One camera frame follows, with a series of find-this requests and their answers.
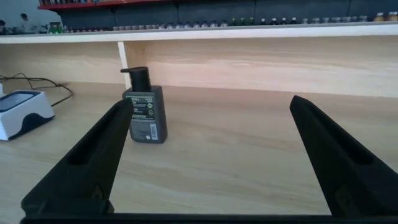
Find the electrical cord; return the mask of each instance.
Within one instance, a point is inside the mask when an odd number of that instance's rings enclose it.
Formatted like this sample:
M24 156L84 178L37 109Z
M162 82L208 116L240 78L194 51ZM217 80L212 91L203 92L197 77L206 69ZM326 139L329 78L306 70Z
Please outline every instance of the electrical cord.
M62 85L62 84L59 84L59 83L55 83L54 81L49 80L48 78L29 78L25 74L23 74L22 72L20 72L18 74L15 74L15 75L13 75L11 77L5 77L3 75L0 75L0 83L6 82L8 80L27 80L29 82L30 88L32 90L38 90L38 89L43 89L43 88L58 88L58 87L62 87L62 88L66 89L66 90L68 90L70 92L70 94L67 97L65 97L64 99L53 103L51 106L55 106L55 105L65 101L65 100L67 100L67 99L69 99L69 98L71 98L73 96L73 92L71 91L71 89L69 89L65 85ZM42 81L50 82L51 84L53 84L53 86L41 86L41 87L34 88L32 83L31 83L31 82L42 82Z

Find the shelf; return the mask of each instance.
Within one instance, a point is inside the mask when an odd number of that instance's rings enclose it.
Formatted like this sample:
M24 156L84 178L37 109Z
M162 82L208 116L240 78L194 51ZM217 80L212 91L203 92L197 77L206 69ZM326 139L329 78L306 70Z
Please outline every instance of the shelf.
M398 22L126 30L74 34L7 35L0 44L119 42L140 40L249 39L284 37L356 37L398 35Z
M54 4L48 6L37 6L38 9L59 10L59 9L76 9L81 7L101 7L101 6L117 6L123 4L137 4L144 2L170 2L172 0L120 0L120 1L103 1L88 3L70 3L70 4Z

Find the pump nozzle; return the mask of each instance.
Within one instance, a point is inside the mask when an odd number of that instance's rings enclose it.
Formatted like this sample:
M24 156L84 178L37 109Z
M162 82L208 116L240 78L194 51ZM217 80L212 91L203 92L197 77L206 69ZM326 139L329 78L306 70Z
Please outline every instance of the pump nozzle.
M150 92L150 79L148 67L135 67L121 69L122 73L130 73L131 91Z

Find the wooden counter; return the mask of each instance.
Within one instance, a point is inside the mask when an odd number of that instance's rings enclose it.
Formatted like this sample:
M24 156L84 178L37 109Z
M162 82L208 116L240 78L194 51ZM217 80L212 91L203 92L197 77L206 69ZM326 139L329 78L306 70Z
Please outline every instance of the wooden counter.
M22 198L120 100L124 85L69 87L76 95L54 108L53 121L0 144L0 221L23 217ZM47 92L51 102L66 95ZM169 138L156 145L127 136L111 194L117 212L329 214L290 115L294 93L165 87L164 95ZM300 96L398 170L398 99Z
M137 30L0 37L0 74L156 85L398 96L398 23Z

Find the soap dispenser bottle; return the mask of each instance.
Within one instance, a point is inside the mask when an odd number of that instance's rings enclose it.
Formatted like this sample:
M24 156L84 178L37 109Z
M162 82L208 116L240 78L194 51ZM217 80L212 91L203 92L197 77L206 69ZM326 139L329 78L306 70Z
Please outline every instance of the soap dispenser bottle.
M122 69L129 73L131 88L123 99L131 99L134 107L130 123L131 139L144 143L163 143L167 138L166 113L161 86L151 86L148 67Z

